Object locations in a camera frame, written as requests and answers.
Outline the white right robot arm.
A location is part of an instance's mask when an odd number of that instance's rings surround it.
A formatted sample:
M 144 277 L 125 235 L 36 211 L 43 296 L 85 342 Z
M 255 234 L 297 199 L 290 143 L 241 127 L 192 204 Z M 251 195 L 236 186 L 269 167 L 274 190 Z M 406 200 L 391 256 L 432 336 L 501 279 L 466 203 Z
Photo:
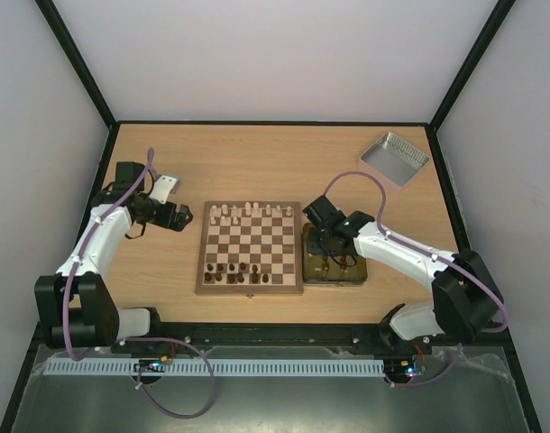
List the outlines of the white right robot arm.
M 473 250 L 452 253 L 428 247 L 381 226 L 378 216 L 361 211 L 346 216 L 324 195 L 303 213 L 315 230 L 318 253 L 386 264 L 430 291 L 430 301 L 401 304 L 383 318 L 380 344 L 386 351 L 399 353 L 423 336 L 447 335 L 471 343 L 482 333 L 500 331 L 490 323 L 503 300 Z

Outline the wooden chess board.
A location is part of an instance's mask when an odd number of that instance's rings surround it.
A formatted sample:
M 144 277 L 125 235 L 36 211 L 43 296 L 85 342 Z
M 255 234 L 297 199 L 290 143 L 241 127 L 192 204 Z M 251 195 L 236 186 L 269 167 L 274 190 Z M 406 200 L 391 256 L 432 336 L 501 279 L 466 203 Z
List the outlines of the wooden chess board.
M 261 217 L 246 216 L 243 201 L 207 201 L 204 207 L 201 243 L 196 277 L 195 293 L 199 296 L 244 295 L 300 295 L 303 293 L 302 276 L 302 213 L 300 204 L 294 201 L 254 201 L 258 202 Z M 220 225 L 220 218 L 212 226 L 209 222 L 210 209 L 226 204 L 229 208 L 229 222 Z M 265 216 L 266 205 L 270 205 L 272 216 Z M 231 209 L 239 209 L 239 224 L 234 226 Z M 276 206 L 281 206 L 282 217 L 275 217 Z M 293 217 L 286 217 L 286 208 L 293 208 Z M 221 281 L 215 280 L 216 266 L 221 263 L 225 270 Z M 244 283 L 236 280 L 227 283 L 228 265 L 235 265 L 236 274 L 239 264 L 246 263 L 248 272 Z M 212 264 L 213 280 L 204 282 L 206 266 Z M 259 267 L 260 281 L 250 281 L 252 266 Z M 270 282 L 264 284 L 262 276 L 270 275 Z

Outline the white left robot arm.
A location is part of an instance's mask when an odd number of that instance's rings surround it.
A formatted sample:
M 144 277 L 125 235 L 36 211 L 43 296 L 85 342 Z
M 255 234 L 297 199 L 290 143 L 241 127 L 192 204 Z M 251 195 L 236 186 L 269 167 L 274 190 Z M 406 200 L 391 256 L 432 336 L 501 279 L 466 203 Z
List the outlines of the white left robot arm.
M 119 309 L 105 283 L 120 243 L 134 225 L 182 231 L 193 219 L 186 205 L 170 201 L 180 187 L 150 162 L 119 162 L 115 179 L 91 200 L 87 227 L 73 252 L 52 275 L 41 276 L 34 294 L 45 343 L 74 361 L 97 347 L 146 336 L 153 309 Z

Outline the gold tin box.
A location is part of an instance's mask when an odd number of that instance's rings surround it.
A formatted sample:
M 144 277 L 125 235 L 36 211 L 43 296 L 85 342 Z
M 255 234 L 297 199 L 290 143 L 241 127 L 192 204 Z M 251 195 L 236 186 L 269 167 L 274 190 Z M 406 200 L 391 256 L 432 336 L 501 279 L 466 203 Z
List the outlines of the gold tin box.
M 337 247 L 322 248 L 323 233 L 311 223 L 302 227 L 303 282 L 310 286 L 359 287 L 368 279 L 367 263 L 355 255 L 338 255 Z

